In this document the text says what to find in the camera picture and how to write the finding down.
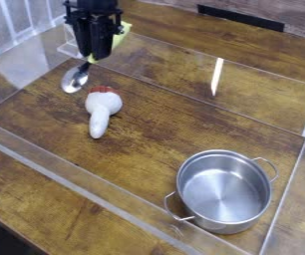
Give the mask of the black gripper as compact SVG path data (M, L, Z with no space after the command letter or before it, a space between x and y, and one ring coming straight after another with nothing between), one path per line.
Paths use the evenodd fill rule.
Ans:
M92 45L95 59L106 59L112 53L114 35L124 33L119 0L64 0L63 5L66 23L74 27L82 55L91 55Z

